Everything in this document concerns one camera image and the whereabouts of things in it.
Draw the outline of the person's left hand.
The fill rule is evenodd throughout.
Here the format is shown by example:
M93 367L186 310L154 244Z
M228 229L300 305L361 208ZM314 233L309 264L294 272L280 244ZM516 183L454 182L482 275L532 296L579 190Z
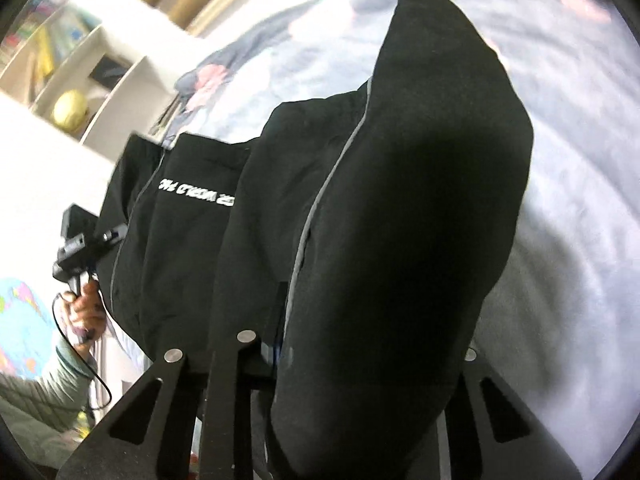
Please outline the person's left hand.
M104 334L106 313L97 281L82 285L78 295L64 292L60 311L74 344L93 344Z

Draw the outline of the person's left forearm green sleeve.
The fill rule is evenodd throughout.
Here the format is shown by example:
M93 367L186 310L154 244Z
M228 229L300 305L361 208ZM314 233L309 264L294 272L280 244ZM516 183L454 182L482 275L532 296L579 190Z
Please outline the person's left forearm green sleeve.
M22 434L65 432L76 422L96 372L91 354L78 356L60 338L37 378L1 374L1 416Z

